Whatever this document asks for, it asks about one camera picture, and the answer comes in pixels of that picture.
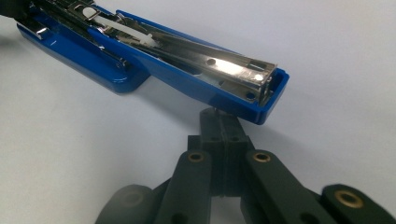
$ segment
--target black object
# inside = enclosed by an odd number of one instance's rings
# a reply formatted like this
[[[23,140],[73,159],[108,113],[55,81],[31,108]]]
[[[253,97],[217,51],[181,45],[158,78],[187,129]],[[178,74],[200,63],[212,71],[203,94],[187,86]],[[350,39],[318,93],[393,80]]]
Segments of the black object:
[[[304,188],[271,152],[256,150],[237,117],[201,112],[171,179],[156,189],[132,185],[107,203],[97,224],[206,224],[211,196],[241,197],[247,224],[396,224],[382,207],[344,185],[322,195]]]
[[[25,19],[29,13],[30,0],[1,0],[0,15],[14,19]]]

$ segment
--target round hole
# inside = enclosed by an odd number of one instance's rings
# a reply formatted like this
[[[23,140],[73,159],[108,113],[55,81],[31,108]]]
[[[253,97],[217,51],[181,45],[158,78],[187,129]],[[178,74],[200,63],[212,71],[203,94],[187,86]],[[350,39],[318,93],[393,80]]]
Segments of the round hole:
[[[341,204],[351,207],[351,208],[362,208],[363,207],[363,200],[349,190],[337,190],[335,193],[335,198]]]
[[[304,224],[319,224],[320,223],[319,220],[315,216],[313,216],[309,213],[302,213],[300,215],[300,220]]]
[[[125,207],[135,207],[143,202],[144,196],[136,191],[128,192],[121,198],[121,203]]]
[[[204,160],[204,155],[198,152],[194,152],[189,155],[189,160],[192,162],[200,162]]]
[[[248,100],[255,100],[256,99],[256,94],[254,94],[253,92],[248,92],[247,93],[247,99]]]
[[[253,158],[255,161],[259,161],[259,162],[268,162],[271,160],[270,156],[262,152],[254,154]]]
[[[181,213],[172,215],[172,224],[187,224],[188,222],[189,218],[186,215]]]
[[[216,64],[216,60],[209,59],[209,60],[206,61],[206,64],[209,65],[209,66],[214,65],[214,64]]]

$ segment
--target stapler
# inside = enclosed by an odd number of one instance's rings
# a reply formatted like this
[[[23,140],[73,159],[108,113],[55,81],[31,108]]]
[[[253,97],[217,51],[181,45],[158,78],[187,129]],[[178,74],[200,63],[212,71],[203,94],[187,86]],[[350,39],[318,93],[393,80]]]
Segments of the stapler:
[[[251,59],[93,0],[7,0],[0,14],[48,54],[115,93],[149,76],[241,119],[263,124],[289,76]]]

